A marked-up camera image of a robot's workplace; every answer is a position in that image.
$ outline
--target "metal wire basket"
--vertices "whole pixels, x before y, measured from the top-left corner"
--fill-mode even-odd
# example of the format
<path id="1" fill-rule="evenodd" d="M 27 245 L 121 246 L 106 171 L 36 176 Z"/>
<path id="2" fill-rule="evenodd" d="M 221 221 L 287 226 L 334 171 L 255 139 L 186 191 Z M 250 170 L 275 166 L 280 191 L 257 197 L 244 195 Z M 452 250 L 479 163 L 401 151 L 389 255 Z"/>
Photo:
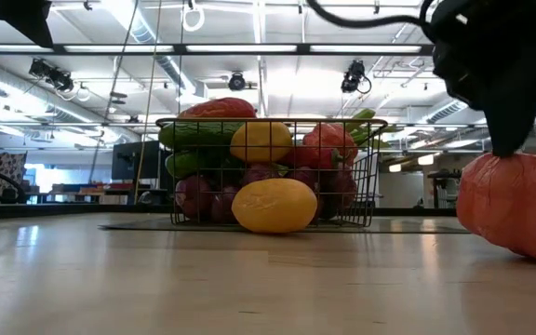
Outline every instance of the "metal wire basket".
<path id="1" fill-rule="evenodd" d="M 252 130 L 259 125 L 253 123 L 269 129 L 267 143 L 255 144 L 258 135 Z M 312 225 L 371 225 L 386 121 L 164 118 L 156 124 L 161 127 L 159 140 L 172 153 L 166 168 L 174 177 L 170 195 L 174 224 L 237 225 L 231 201 L 242 186 L 269 178 L 304 181 L 297 177 L 309 173 L 315 180 L 305 182 L 314 189 L 319 204 Z M 287 145 L 281 145 L 282 135 L 275 133 L 275 127 L 283 125 L 291 137 Z M 244 140 L 235 143 L 239 129 L 244 129 Z M 233 156 L 234 151 L 243 156 Z M 283 151 L 286 156 L 279 158 Z M 268 162 L 251 162 L 250 157 L 259 153 Z"/>

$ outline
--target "yellow squash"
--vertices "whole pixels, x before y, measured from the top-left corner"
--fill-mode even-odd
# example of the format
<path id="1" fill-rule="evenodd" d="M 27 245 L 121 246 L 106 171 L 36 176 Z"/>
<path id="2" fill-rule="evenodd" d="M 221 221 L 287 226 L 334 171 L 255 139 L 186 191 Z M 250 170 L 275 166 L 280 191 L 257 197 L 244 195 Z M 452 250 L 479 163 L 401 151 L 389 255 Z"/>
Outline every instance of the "yellow squash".
<path id="1" fill-rule="evenodd" d="M 298 232 L 312 221 L 317 199 L 303 182 L 287 178 L 255 181 L 234 197 L 231 210 L 254 233 Z"/>
<path id="2" fill-rule="evenodd" d="M 287 155 L 292 146 L 293 139 L 285 124 L 247 122 L 233 135 L 231 154 L 248 163 L 271 163 Z"/>

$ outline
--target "gray mat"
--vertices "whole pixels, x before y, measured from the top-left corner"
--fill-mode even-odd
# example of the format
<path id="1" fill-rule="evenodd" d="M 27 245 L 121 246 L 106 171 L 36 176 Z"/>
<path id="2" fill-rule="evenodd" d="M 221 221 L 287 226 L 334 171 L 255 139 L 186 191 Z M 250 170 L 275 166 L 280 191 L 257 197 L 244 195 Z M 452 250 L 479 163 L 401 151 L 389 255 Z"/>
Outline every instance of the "gray mat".
<path id="1" fill-rule="evenodd" d="M 175 224 L 170 218 L 130 223 L 102 225 L 102 229 L 110 230 L 151 230 L 151 231 L 184 231 L 184 232 L 245 232 L 246 229 L 233 224 L 203 224 L 197 222 L 180 222 Z M 469 234 L 458 223 L 456 218 L 373 218 L 370 227 L 353 224 L 337 225 L 321 222 L 317 226 L 309 226 L 302 233 L 353 233 L 353 234 Z"/>

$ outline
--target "pumpkin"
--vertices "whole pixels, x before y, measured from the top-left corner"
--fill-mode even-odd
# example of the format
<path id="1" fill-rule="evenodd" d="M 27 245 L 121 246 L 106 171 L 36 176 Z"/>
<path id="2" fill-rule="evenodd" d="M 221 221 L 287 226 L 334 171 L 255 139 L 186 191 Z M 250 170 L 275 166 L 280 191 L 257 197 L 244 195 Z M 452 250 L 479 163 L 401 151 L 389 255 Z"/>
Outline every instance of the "pumpkin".
<path id="1" fill-rule="evenodd" d="M 222 98 L 196 104 L 179 114 L 187 117 L 256 117 L 253 106 L 239 98 Z"/>
<path id="2" fill-rule="evenodd" d="M 282 122 L 246 122 L 231 139 L 231 154 L 248 163 L 272 163 L 292 146 L 290 131 Z"/>
<path id="3" fill-rule="evenodd" d="M 242 188 L 231 209 L 239 224 L 254 233 L 284 234 L 307 227 L 317 210 L 317 199 L 301 181 L 270 179 Z"/>
<path id="4" fill-rule="evenodd" d="M 496 246 L 536 259 L 536 155 L 485 154 L 462 171 L 458 219 Z"/>

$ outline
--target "patterned fabric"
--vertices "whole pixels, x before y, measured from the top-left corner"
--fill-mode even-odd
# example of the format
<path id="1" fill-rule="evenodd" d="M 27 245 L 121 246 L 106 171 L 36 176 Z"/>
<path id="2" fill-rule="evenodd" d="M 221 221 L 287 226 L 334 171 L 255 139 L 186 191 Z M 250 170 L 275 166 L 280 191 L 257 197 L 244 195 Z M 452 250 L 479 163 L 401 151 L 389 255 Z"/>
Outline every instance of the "patterned fabric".
<path id="1" fill-rule="evenodd" d="M 24 177 L 25 163 L 26 154 L 0 154 L 0 173 L 17 183 L 21 183 Z M 2 195 L 4 189 L 9 187 L 12 187 L 9 182 L 0 179 L 0 195 Z"/>

